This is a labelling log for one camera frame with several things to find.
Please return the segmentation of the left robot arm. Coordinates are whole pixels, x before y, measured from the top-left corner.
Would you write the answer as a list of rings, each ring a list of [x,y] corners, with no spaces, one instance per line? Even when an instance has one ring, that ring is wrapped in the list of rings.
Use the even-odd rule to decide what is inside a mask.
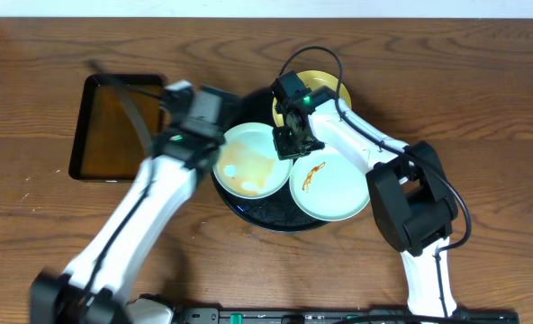
[[[152,136],[130,89],[105,81],[137,131],[146,157],[103,228],[62,274],[39,273],[30,288],[32,323],[170,323],[171,306],[155,297],[131,299],[131,288],[162,230],[212,172],[224,132],[240,107],[234,94],[186,81],[167,86],[159,100],[169,126]]]

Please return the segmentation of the yellow plate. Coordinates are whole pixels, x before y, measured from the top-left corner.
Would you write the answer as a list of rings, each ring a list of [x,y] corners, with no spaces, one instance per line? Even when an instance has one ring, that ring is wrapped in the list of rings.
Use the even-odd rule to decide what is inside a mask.
[[[327,86],[331,89],[335,89],[338,83],[338,79],[330,73],[319,70],[305,70],[298,72],[297,76],[302,80],[306,87],[309,87],[312,91]],[[352,108],[352,101],[350,93],[344,85],[341,85],[339,90],[340,98],[347,104],[349,109]],[[276,111],[277,100],[274,98],[272,102],[272,116],[276,127],[282,127],[284,125],[284,118],[281,113]]]

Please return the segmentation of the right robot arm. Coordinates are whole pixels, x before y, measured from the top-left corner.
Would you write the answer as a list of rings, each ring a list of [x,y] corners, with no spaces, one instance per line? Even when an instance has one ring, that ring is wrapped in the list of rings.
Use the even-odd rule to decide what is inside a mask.
[[[430,144],[409,145],[360,118],[340,98],[340,88],[310,89],[293,71],[271,85],[276,112],[284,121],[274,129],[281,159],[306,164],[331,149],[347,160],[348,176],[361,175],[358,195],[370,202],[385,241],[402,256],[414,315],[449,318],[457,310],[447,268],[452,222],[467,208],[448,182]]]

